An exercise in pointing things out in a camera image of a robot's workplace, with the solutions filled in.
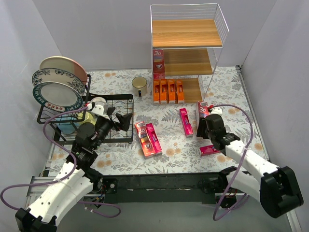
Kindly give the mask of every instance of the white plate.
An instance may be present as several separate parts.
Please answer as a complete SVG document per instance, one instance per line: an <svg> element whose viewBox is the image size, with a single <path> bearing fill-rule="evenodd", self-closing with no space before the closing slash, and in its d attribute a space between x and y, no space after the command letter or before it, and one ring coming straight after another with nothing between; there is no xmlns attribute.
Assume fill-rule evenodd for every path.
<svg viewBox="0 0 309 232"><path fill-rule="evenodd" d="M32 93L38 103L60 112L77 110L83 105L83 98L75 89L58 82L41 82Z"/></svg>
<svg viewBox="0 0 309 232"><path fill-rule="evenodd" d="M40 69L56 68L68 71L77 76L82 83L87 83L88 77L85 69L75 60L67 57L49 57L40 64Z"/></svg>
<svg viewBox="0 0 309 232"><path fill-rule="evenodd" d="M32 84L36 86L41 82L53 81L62 83L75 89L80 95L85 92L85 86L82 81L74 74L61 69L41 69L37 70L32 76Z"/></svg>

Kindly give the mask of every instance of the blue patterned plate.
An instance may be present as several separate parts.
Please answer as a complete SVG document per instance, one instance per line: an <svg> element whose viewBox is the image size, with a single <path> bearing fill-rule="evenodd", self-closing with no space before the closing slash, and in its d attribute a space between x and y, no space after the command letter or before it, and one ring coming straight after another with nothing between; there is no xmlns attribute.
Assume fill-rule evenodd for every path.
<svg viewBox="0 0 309 232"><path fill-rule="evenodd" d="M82 96L63 83L41 82L33 88L32 93L38 103L60 112L77 110L83 105Z"/></svg>
<svg viewBox="0 0 309 232"><path fill-rule="evenodd" d="M85 92L85 86L79 78L77 78L74 74L61 69L41 69L37 70L32 76L32 83L34 86L41 82L47 81L54 81L70 86L80 95L83 95Z"/></svg>

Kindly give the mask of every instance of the wooden shelf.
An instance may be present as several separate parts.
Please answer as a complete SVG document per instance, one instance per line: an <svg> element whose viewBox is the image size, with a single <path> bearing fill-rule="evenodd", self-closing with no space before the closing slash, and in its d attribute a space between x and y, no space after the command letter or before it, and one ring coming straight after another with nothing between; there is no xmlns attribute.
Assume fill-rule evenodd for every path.
<svg viewBox="0 0 309 232"><path fill-rule="evenodd" d="M213 19L152 21L153 47L222 47Z"/></svg>
<svg viewBox="0 0 309 232"><path fill-rule="evenodd" d="M175 81L176 80L181 80L183 82L184 103L197 103L197 101L203 101L198 78L175 79Z"/></svg>
<svg viewBox="0 0 309 232"><path fill-rule="evenodd" d="M165 76L212 74L206 48L165 49L164 66Z"/></svg>

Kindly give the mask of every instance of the pink toothpaste box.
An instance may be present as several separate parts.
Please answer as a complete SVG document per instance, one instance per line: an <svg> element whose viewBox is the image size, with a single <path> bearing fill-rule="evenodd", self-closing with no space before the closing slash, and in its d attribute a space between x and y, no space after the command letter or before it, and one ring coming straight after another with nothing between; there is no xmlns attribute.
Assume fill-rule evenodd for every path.
<svg viewBox="0 0 309 232"><path fill-rule="evenodd" d="M161 148L160 142L158 140L158 137L155 133L155 129L154 129L153 124L152 123L146 124L146 128L147 128L147 133L148 133L148 136L150 138L150 141L151 141L151 143L154 147L155 154L156 155L162 154L162 148Z"/></svg>
<svg viewBox="0 0 309 232"><path fill-rule="evenodd" d="M192 126L189 122L188 112L185 108L182 108L179 111L180 111L180 117L181 117L182 122L183 122L183 128L184 128L185 136L187 138L192 137L193 136L193 129L192 129Z"/></svg>
<svg viewBox="0 0 309 232"><path fill-rule="evenodd" d="M201 156L207 156L207 155L216 154L216 153L219 153L219 152L220 151L217 150L216 148L214 148L213 145L204 146L204 147L199 148L199 154Z"/></svg>

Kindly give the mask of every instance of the metal frame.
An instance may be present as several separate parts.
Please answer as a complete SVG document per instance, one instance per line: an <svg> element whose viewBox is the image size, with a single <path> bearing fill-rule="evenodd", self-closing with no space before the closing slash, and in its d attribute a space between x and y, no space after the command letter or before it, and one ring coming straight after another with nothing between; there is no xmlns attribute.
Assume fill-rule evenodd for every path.
<svg viewBox="0 0 309 232"><path fill-rule="evenodd" d="M241 85L242 85L242 88L243 88L243 90L244 90L244 92L245 92L245 96L246 96L247 102L248 102L248 104L249 104L249 108L250 108L250 110L251 110L251 113L252 113L252 116L253 116L253 119L254 119L254 122L255 122L255 126L256 126L257 132L258 132L259 135L260 135L261 143L262 143L262 145L263 145L265 154L267 155L268 160L270 160L270 157L269 157L269 155L268 155L268 151L267 151L265 142L264 142L264 140L263 140L263 136L262 136L262 134L261 134L259 125L258 125L258 123L257 123L257 119L256 119L256 116L255 116L254 108L253 108L253 106L252 106L252 103L251 103L251 100L250 100L250 98L249 98L249 94L248 94L248 91L247 91L247 88L246 88L246 85L245 85L245 82L244 82L244 78L243 78L243 76L242 76L241 67L240 67L239 65L236 65L236 71L237 71L238 76L240 77Z"/></svg>
<svg viewBox="0 0 309 232"><path fill-rule="evenodd" d="M206 47L208 56L211 62L212 72L214 73L217 63L220 59L222 49L224 47L229 28L227 26L225 17L222 13L221 7L217 3L203 3L203 4L175 4L175 5L162 5L154 4L150 6L150 21L151 21L151 54L153 48L153 20L179 20L179 19L213 19L218 29L221 38L221 47ZM187 49L187 47L169 47L168 49ZM220 53L216 56L215 49L220 49Z"/></svg>
<svg viewBox="0 0 309 232"><path fill-rule="evenodd" d="M214 188L209 183L217 181L218 177L219 173L107 175L103 177L103 181L116 183L114 187L116 191L106 194L105 203L202 202L216 204L215 192L223 192L223 189ZM43 183L53 179L53 177L33 177L31 183ZM46 188L47 186L29 187L26 206L34 202ZM87 194L85 197L99 195Z"/></svg>

